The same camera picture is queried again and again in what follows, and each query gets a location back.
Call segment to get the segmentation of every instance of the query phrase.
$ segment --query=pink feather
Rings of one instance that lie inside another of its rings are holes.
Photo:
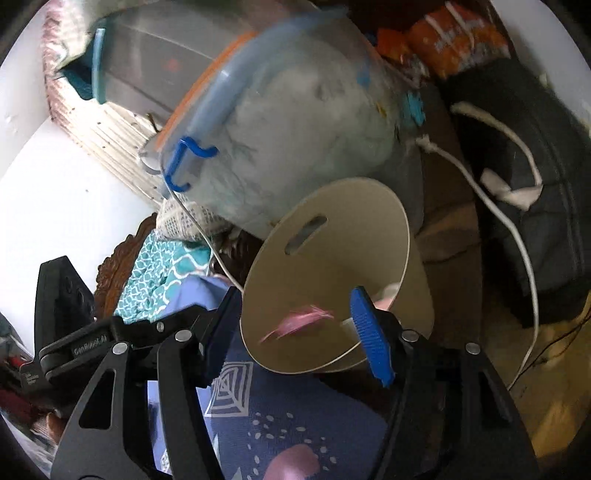
[[[276,334],[277,338],[281,338],[285,335],[297,332],[303,327],[311,325],[318,320],[333,318],[335,317],[333,317],[331,312],[322,310],[315,305],[310,305],[309,307],[303,308],[297,312],[291,312],[281,321],[275,330],[267,333],[263,338],[261,338],[259,343],[263,343],[273,334]]]

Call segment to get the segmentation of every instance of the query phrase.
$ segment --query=pink spot on fabric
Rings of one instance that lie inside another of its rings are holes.
[[[263,480],[306,480],[320,472],[320,463],[307,445],[295,445],[277,455]]]

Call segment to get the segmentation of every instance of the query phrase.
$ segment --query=pink fabric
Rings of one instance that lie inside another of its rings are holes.
[[[307,445],[283,450],[267,467],[263,480],[305,480],[320,471],[320,463]]]
[[[322,310],[315,305],[310,305],[309,307],[303,308],[298,312],[291,312],[281,321],[275,330],[267,333],[263,338],[261,338],[259,343],[263,343],[273,334],[276,334],[277,338],[281,338],[285,335],[296,332],[307,325],[311,325],[318,320],[333,318],[334,317],[331,312]]]

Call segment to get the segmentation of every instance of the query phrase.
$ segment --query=white wall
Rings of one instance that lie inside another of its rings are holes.
[[[540,0],[491,0],[521,63],[547,74],[556,96],[591,125],[591,70],[560,20]]]
[[[23,145],[49,116],[45,97],[41,8],[0,66],[0,178]]]
[[[34,349],[39,265],[67,255],[91,291],[97,267],[153,209],[50,120],[0,179],[0,312]]]

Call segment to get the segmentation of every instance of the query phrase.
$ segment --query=teal fabric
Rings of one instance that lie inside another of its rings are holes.
[[[157,320],[170,299],[180,288],[181,280],[190,275],[205,277],[211,257],[206,245],[182,242],[158,242],[151,232],[135,260],[134,269],[125,285],[115,315],[125,323]]]

